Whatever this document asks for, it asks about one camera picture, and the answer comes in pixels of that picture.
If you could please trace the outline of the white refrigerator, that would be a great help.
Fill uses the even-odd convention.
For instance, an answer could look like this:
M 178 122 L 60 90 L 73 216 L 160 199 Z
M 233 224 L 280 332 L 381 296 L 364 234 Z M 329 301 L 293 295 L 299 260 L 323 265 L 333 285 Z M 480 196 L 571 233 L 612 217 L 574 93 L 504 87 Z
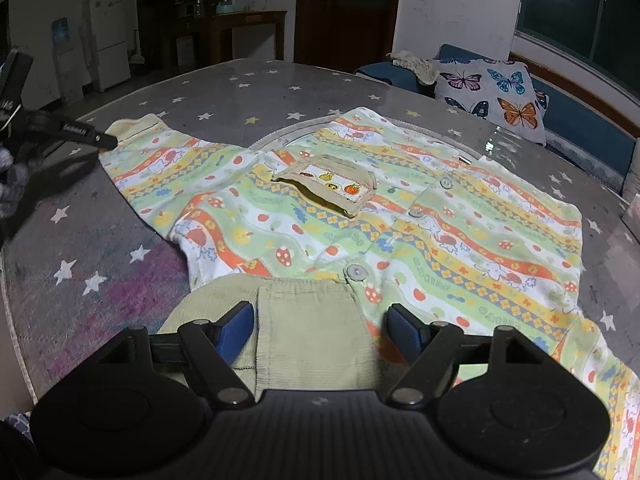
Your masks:
M 130 78 L 125 0 L 88 0 L 92 78 L 99 92 Z

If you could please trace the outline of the grey star tablecloth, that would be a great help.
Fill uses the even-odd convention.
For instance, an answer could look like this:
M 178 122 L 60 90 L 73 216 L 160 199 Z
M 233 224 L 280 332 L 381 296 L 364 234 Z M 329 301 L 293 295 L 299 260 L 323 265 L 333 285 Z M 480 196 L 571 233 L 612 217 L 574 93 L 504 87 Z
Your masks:
M 1 297 L 41 398 L 128 325 L 174 330 L 248 292 L 235 363 L 262 389 L 391 384 L 393 302 L 506 324 L 608 408 L 596 471 L 639 474 L 639 244 L 624 202 L 525 136 L 385 84 L 235 61 L 87 115 L 118 148 L 63 145 L 2 248 Z

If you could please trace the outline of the dark window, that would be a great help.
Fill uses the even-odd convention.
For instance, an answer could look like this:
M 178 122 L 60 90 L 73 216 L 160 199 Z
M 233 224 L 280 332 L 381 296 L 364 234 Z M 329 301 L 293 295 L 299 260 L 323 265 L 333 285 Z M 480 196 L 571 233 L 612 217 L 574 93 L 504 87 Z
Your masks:
M 639 94 L 639 0 L 521 0 L 518 31 Z

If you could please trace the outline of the colourful patterned children's shirt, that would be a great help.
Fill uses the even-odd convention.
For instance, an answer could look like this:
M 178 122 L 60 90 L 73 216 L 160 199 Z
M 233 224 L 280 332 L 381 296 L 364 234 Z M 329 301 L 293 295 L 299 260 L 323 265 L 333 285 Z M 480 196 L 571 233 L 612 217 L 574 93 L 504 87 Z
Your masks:
M 271 151 L 155 115 L 108 133 L 106 173 L 186 257 L 191 292 L 166 330 L 254 304 L 233 362 L 254 393 L 388 384 L 405 364 L 382 327 L 391 304 L 473 334 L 511 325 L 608 408 L 598 475 L 638 477 L 638 377 L 579 305 L 582 215 L 558 194 L 365 107 Z

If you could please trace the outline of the blue sofa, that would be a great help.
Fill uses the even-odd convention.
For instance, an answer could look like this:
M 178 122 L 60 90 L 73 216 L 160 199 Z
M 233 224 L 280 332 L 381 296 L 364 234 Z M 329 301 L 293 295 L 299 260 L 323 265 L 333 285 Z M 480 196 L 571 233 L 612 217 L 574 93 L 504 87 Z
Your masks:
M 489 61 L 478 53 L 451 44 L 442 44 L 436 60 L 465 62 Z M 390 61 L 357 68 L 356 74 L 385 82 L 393 87 L 435 99 L 435 86 L 427 89 L 411 70 L 393 66 Z M 548 132 L 549 151 L 571 162 L 622 196 L 625 179 L 636 146 L 636 139 L 610 118 L 584 101 L 532 74 L 536 105 Z

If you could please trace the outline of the dark wooden side table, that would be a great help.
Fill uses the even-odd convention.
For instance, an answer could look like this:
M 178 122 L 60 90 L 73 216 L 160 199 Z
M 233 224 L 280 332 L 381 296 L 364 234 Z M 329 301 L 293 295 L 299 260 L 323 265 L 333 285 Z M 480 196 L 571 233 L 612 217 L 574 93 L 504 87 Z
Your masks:
M 273 31 L 274 58 L 285 59 L 285 19 L 287 10 L 238 11 L 216 14 L 209 20 L 210 62 L 219 64 L 233 58 L 233 33 L 236 30 L 260 32 L 268 27 Z

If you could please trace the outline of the butterfly print cushion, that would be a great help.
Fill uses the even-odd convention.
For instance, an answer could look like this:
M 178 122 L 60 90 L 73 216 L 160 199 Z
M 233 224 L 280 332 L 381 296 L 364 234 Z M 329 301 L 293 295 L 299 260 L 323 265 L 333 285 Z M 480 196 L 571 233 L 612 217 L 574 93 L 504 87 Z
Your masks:
M 546 98 L 540 98 L 528 68 L 489 58 L 441 58 L 435 99 L 539 145 L 547 142 Z

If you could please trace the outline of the dark wooden door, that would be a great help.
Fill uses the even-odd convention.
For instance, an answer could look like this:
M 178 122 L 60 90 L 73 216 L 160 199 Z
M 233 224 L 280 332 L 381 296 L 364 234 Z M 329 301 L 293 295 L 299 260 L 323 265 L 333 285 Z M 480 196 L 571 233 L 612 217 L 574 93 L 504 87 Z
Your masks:
M 296 63 L 352 73 L 392 50 L 399 0 L 296 0 Z

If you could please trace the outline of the white lace cloth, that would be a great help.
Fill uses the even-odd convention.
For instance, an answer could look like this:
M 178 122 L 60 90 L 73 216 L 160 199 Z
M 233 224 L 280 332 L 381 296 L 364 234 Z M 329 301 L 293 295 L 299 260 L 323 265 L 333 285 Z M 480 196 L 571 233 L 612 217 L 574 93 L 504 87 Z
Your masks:
M 392 61 L 393 66 L 413 72 L 420 84 L 430 86 L 436 82 L 439 70 L 437 65 L 427 58 L 420 58 L 420 56 L 416 56 L 406 50 L 390 52 L 387 56 Z

